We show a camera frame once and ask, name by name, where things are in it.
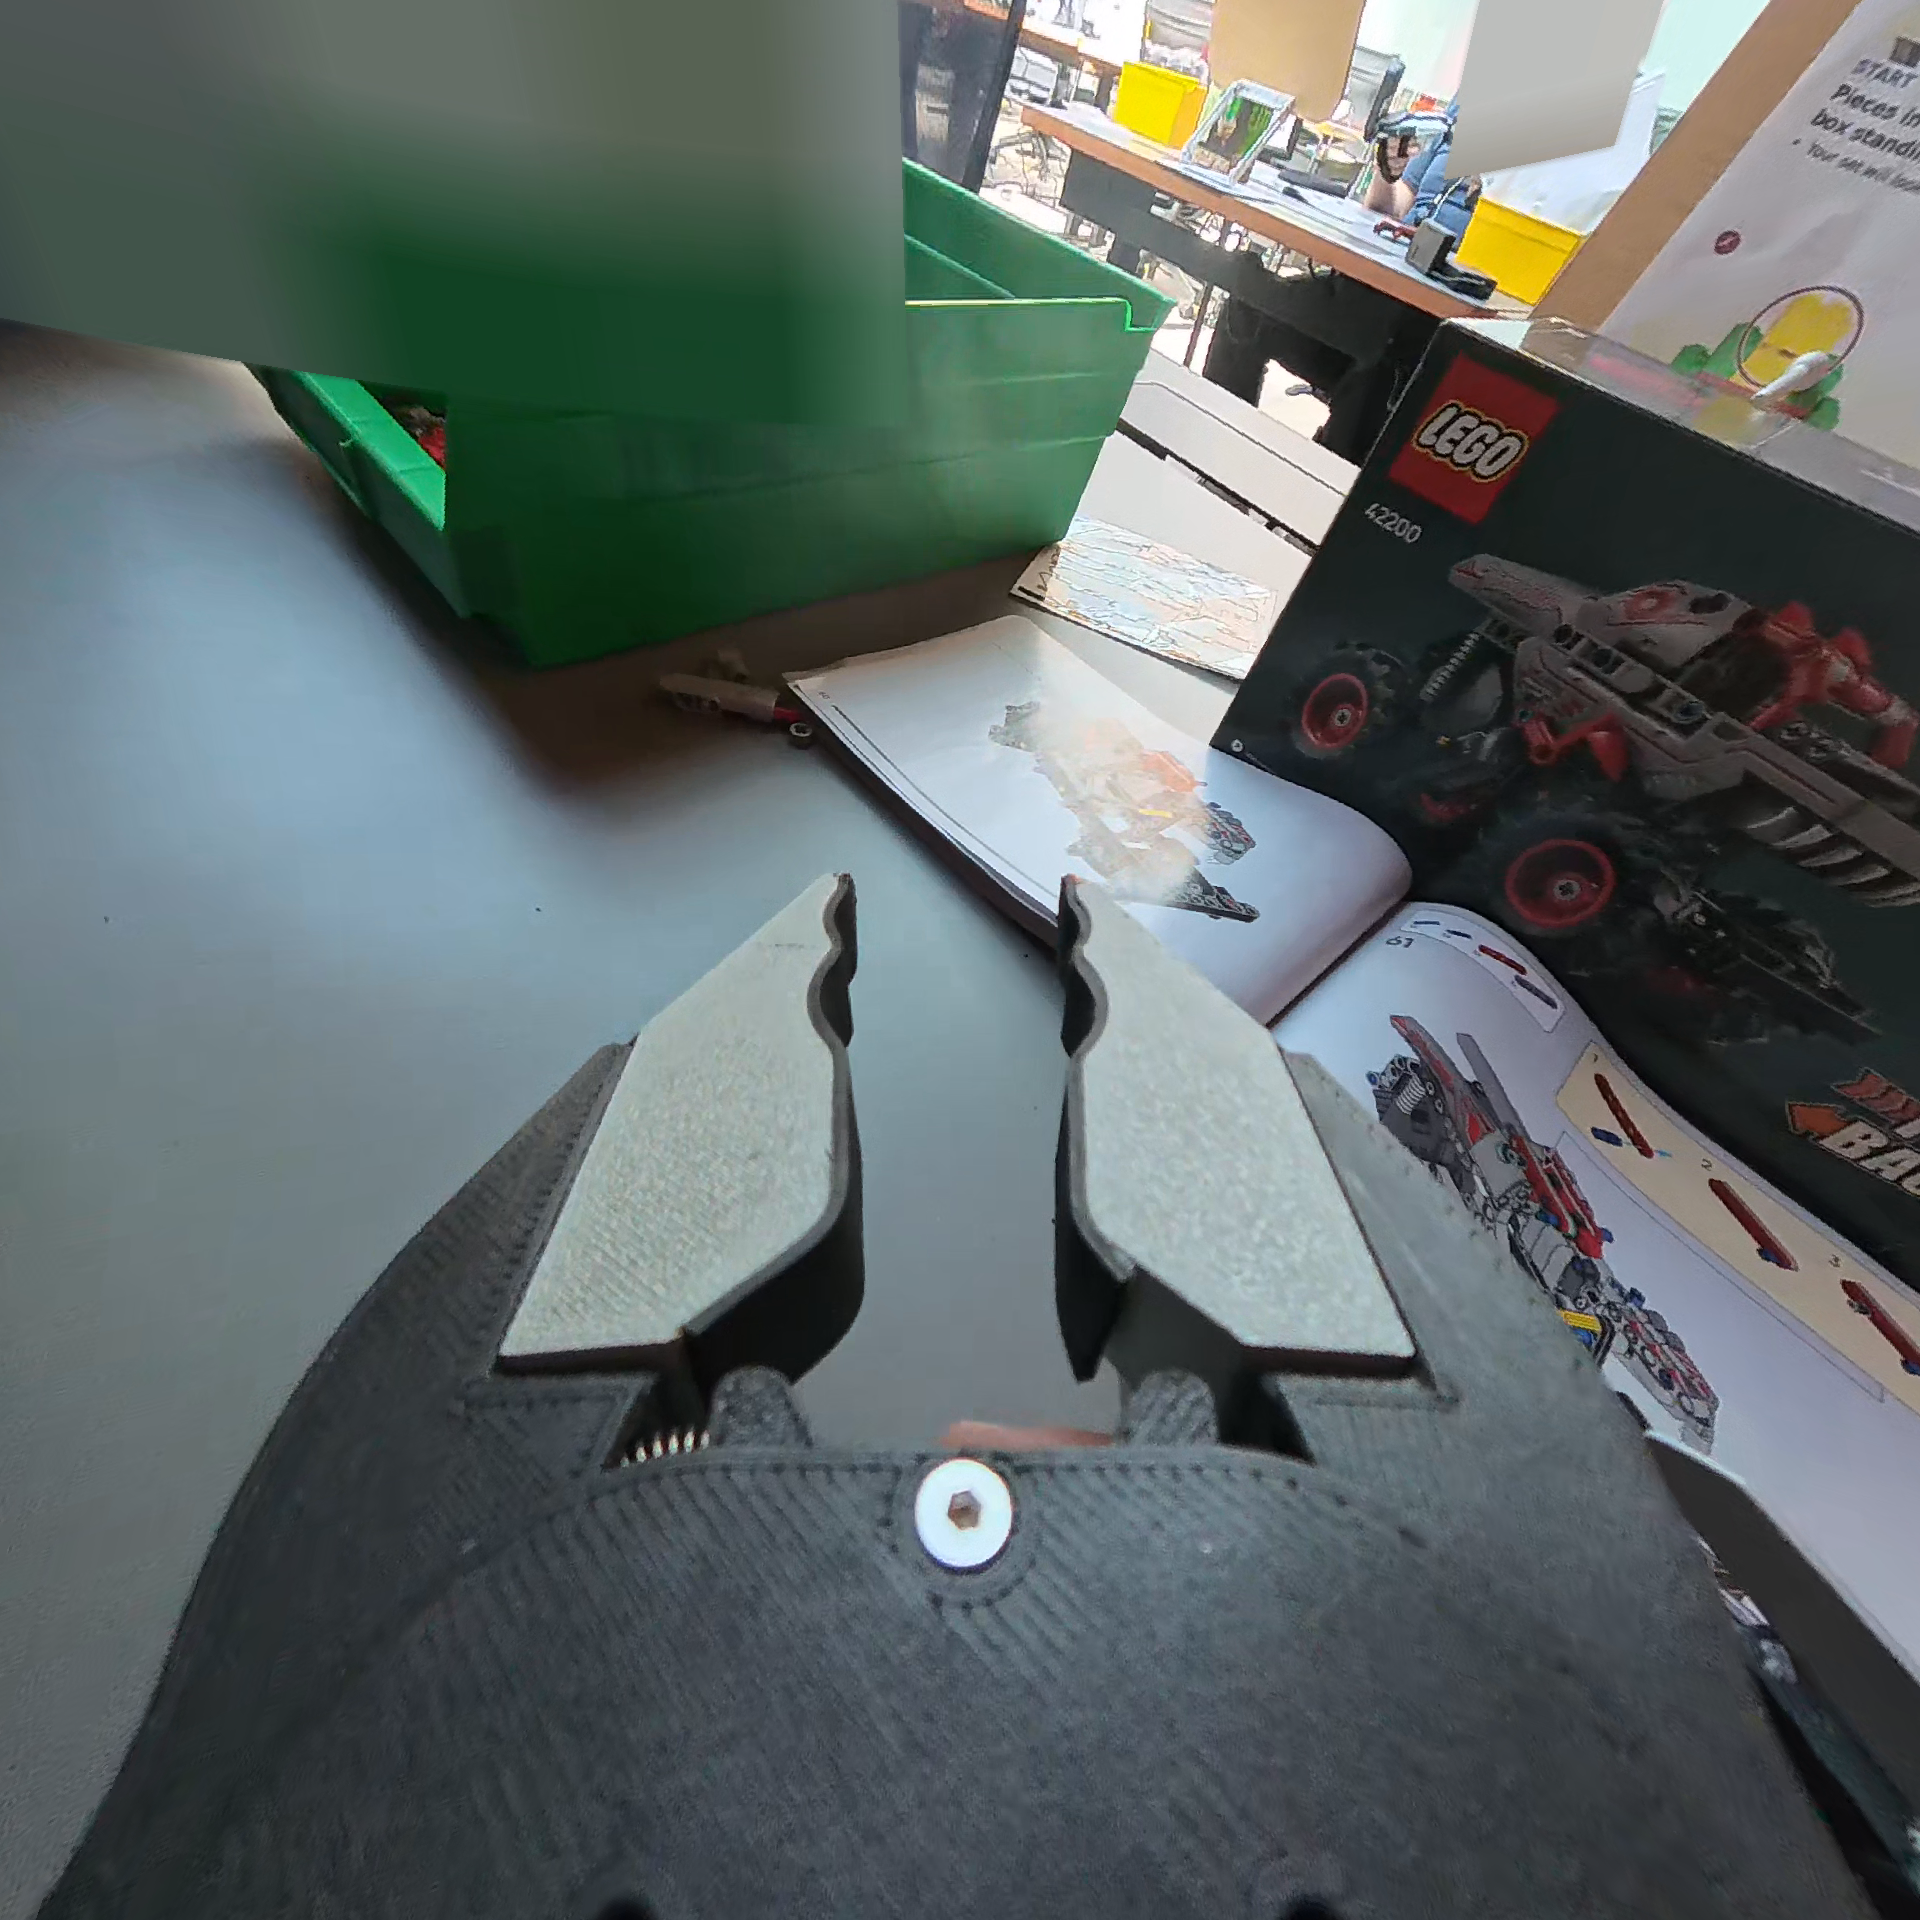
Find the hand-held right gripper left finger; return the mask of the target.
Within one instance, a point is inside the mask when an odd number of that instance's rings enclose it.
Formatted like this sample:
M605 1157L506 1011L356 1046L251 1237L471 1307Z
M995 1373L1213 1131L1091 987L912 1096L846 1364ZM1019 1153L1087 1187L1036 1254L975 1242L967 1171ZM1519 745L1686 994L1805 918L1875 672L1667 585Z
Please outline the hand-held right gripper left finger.
M799 1381L851 1333L855 972L856 890L827 873L638 1033L544 1228L502 1370Z

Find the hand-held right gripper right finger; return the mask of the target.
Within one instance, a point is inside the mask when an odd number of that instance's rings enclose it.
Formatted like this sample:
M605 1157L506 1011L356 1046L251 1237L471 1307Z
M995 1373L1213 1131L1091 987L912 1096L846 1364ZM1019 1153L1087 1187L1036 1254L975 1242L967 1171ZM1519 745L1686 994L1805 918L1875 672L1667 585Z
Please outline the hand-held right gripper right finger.
M1266 1026L1091 881L1062 881L1058 963L1071 1373L1411 1377L1414 1337Z

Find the open instruction booklet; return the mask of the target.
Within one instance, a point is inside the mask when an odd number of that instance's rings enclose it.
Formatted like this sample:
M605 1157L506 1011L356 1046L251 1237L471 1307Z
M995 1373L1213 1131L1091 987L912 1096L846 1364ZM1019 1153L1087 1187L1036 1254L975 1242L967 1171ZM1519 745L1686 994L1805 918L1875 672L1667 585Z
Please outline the open instruction booklet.
M1664 1105L1333 800L1171 726L1019 614L783 678L1051 928L1103 884L1467 1209L1652 1432L1738 1476L1916 1667L1916 1286Z

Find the small grey red brick assembly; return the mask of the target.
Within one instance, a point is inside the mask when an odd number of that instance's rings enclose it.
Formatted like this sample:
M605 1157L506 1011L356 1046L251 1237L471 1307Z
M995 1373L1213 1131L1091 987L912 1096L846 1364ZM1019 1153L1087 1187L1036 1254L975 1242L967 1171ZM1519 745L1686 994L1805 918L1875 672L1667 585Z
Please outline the small grey red brick assembly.
M686 713L782 734L794 748L813 742L813 725L791 686L755 678L740 651L715 651L694 669L662 672L655 690Z

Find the sticker sheet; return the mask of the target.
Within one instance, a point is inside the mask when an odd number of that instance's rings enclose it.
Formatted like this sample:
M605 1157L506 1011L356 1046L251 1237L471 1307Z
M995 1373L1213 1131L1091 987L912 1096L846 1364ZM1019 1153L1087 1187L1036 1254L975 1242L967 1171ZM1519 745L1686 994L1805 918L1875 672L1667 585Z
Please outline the sticker sheet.
M1234 684L1252 669L1282 609L1272 585L1085 515L1022 569L1013 597Z

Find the green plastic bin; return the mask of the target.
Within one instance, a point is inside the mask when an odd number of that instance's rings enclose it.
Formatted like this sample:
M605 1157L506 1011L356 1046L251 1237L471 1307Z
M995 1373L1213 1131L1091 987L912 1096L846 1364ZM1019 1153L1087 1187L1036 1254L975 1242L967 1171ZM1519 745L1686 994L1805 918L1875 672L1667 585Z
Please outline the green plastic bin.
M902 161L902 418L693 422L254 369L456 617L575 666L1064 534L1168 299Z

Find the black toy truck box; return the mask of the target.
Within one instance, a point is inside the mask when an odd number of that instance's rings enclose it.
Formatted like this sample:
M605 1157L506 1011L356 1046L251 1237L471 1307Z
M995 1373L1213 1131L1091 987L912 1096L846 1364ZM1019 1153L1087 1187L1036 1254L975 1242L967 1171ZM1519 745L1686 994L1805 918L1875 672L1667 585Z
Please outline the black toy truck box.
M1212 742L1383 828L1914 1286L1916 732L1916 470L1450 322Z

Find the yellow plastic bin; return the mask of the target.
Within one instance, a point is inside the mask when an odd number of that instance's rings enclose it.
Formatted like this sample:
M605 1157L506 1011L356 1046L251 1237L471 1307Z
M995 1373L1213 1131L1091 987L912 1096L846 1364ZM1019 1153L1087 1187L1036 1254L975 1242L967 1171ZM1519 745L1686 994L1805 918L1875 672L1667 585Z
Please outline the yellow plastic bin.
M1582 244L1584 234L1482 193L1455 243L1454 262L1491 280L1499 298L1535 306Z
M1135 59L1122 64L1109 115L1128 132L1163 148L1182 148L1198 131L1207 100L1207 81Z

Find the wooden background table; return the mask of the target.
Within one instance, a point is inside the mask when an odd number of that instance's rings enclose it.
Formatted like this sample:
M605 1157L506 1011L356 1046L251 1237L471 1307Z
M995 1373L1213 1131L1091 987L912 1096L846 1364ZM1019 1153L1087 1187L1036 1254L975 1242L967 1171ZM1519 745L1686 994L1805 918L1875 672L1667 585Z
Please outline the wooden background table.
M1027 128L1067 146L1062 206L1110 237L1109 261L1150 256L1219 294L1203 377L1248 403L1266 369L1327 406L1317 438L1365 464L1446 321L1498 321L1408 262L1408 228L1355 202L1237 182L1087 106L1024 106Z

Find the white printed instruction sheet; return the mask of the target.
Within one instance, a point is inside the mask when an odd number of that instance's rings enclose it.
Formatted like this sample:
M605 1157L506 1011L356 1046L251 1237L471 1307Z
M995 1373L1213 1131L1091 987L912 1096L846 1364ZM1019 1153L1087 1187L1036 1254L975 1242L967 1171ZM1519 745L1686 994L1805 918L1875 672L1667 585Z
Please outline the white printed instruction sheet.
M1917 4L1867 2L1599 331L1917 462Z

